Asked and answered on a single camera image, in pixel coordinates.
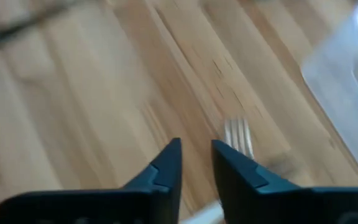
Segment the clear plastic bin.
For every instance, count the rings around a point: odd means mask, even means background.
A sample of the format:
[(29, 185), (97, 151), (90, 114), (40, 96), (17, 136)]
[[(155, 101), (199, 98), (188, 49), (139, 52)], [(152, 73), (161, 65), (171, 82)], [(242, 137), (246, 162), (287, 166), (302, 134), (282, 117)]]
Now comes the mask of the clear plastic bin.
[(358, 4), (314, 49), (301, 72), (358, 163)]

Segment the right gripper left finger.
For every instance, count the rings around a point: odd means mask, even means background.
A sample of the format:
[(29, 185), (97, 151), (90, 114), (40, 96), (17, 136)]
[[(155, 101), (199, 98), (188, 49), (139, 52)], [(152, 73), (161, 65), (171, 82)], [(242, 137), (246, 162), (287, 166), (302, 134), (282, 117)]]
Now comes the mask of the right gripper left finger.
[(118, 189), (52, 190), (0, 202), (0, 224), (178, 224), (181, 140)]

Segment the white-handled fork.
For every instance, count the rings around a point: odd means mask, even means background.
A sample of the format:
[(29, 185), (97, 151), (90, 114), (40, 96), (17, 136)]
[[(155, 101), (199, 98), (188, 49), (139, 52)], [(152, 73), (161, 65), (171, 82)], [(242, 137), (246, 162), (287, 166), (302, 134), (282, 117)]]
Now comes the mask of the white-handled fork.
[[(250, 128), (245, 118), (229, 119), (224, 122), (224, 142), (254, 158)], [(205, 206), (192, 217), (182, 220), (180, 224), (222, 224), (224, 212), (219, 200)]]

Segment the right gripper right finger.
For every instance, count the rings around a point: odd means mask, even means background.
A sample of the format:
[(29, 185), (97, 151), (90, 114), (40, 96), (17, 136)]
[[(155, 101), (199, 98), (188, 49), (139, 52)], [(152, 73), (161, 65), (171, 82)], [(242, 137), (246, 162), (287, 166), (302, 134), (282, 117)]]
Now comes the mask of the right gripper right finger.
[(358, 224), (358, 187), (300, 187), (220, 140), (211, 149), (227, 224)]

